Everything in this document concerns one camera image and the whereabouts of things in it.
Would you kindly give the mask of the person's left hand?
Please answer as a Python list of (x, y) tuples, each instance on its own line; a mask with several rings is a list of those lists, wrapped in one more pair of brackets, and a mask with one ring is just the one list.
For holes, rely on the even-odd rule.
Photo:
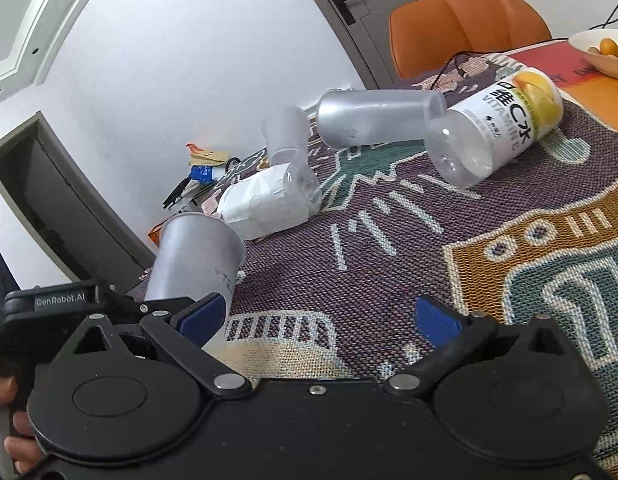
[(13, 376), (0, 377), (0, 474), (14, 479), (26, 474), (44, 457), (24, 411), (12, 411), (18, 394)]

